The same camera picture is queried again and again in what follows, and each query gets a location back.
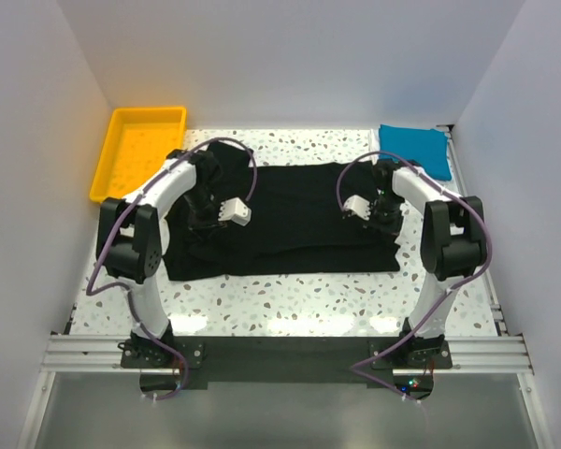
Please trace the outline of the black t shirt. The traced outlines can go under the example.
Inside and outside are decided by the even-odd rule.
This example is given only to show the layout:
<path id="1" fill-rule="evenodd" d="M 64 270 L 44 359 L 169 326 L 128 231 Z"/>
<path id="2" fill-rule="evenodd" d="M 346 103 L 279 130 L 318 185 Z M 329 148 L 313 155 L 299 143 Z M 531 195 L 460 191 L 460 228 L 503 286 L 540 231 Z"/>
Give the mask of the black t shirt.
<path id="1" fill-rule="evenodd" d="M 213 194 L 226 200 L 251 193 L 252 218 L 245 226 L 192 230 L 188 204 L 180 198 L 166 216 L 169 280 L 400 270 L 395 237 L 343 217 L 338 206 L 339 197 L 375 199 L 369 163 L 260 167 L 254 181 L 244 151 L 213 143 L 209 152 L 222 167 Z"/>

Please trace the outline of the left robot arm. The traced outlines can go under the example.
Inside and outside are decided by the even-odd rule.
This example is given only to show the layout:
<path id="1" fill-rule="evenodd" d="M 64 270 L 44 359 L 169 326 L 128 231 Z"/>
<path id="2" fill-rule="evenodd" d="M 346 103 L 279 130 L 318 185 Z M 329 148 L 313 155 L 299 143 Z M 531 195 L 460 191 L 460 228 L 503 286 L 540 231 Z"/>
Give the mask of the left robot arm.
<path id="1" fill-rule="evenodd" d="M 175 348 L 172 324 L 160 299 L 156 273 L 163 259 L 160 223 L 173 205 L 189 206 L 189 228 L 220 227 L 221 203 L 212 184 L 221 166 L 210 151 L 175 150 L 148 181 L 123 199 L 109 197 L 100 205 L 96 262 L 86 294 L 120 288 L 132 317 L 130 337 L 120 348 L 151 368 L 184 365 Z"/>

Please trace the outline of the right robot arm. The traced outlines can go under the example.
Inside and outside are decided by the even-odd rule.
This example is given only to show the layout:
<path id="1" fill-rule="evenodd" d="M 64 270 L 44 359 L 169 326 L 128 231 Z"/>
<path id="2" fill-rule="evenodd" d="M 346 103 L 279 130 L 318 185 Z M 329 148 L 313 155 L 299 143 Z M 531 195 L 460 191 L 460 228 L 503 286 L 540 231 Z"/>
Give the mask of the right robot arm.
<path id="1" fill-rule="evenodd" d="M 352 368 L 360 369 L 386 356 L 417 368 L 440 353 L 457 292 L 487 269 L 492 243 L 478 197 L 461 196 L 443 187 L 408 161 L 380 159 L 373 166 L 373 175 L 381 191 L 377 210 L 383 217 L 389 216 L 389 206 L 401 201 L 423 215 L 420 256 L 425 275 L 398 340 Z"/>

